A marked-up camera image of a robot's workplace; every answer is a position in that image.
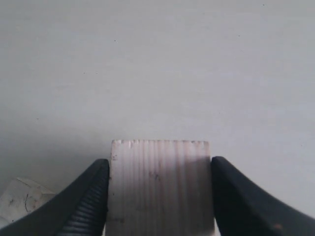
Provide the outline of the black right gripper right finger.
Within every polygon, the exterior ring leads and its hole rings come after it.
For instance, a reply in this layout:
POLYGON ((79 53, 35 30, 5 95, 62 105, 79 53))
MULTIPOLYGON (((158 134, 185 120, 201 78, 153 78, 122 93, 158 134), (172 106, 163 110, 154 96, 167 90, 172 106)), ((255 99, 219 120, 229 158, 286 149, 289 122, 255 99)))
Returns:
POLYGON ((264 191, 224 157, 211 161, 214 216, 222 236, 313 236, 314 218, 264 191))

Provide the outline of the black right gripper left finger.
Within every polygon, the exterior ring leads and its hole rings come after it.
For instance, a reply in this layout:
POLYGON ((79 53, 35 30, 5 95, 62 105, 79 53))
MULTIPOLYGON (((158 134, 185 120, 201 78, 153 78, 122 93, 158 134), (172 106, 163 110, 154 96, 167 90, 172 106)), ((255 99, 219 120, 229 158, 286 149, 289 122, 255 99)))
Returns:
POLYGON ((1 229, 2 236, 100 236, 108 212, 110 166, 98 159, 39 209, 1 229))

